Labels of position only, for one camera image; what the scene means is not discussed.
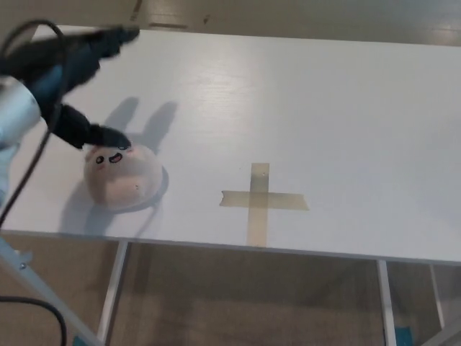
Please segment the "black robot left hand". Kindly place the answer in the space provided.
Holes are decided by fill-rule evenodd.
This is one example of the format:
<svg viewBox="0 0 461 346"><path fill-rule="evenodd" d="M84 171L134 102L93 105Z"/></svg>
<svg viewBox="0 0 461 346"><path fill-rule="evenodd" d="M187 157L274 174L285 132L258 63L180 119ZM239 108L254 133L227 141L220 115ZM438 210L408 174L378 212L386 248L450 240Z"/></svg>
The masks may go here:
<svg viewBox="0 0 461 346"><path fill-rule="evenodd" d="M130 140L114 128L90 123L81 112L58 99L90 81L100 61L120 54L124 44L136 40L138 27L116 26L26 43L1 59L1 75L13 77L32 93L48 129L71 146L85 144L127 148Z"/></svg>

